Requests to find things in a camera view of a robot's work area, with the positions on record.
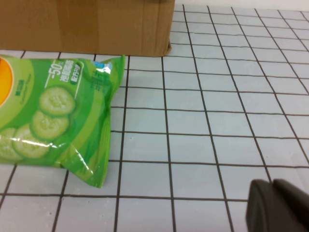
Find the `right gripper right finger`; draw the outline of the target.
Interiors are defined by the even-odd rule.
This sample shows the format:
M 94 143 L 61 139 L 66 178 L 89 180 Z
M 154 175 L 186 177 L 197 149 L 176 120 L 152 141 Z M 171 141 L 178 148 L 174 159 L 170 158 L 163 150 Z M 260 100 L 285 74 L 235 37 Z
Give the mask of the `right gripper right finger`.
M 284 179 L 274 179 L 274 188 L 287 203 L 297 221 L 309 231 L 309 195 Z

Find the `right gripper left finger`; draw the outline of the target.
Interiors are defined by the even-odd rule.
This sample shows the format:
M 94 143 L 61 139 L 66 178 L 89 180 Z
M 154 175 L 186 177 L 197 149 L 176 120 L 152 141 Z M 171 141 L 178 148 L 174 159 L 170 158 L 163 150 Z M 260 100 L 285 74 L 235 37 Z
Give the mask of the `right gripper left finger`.
M 273 182 L 261 179 L 251 182 L 246 224 L 249 232 L 306 232 Z

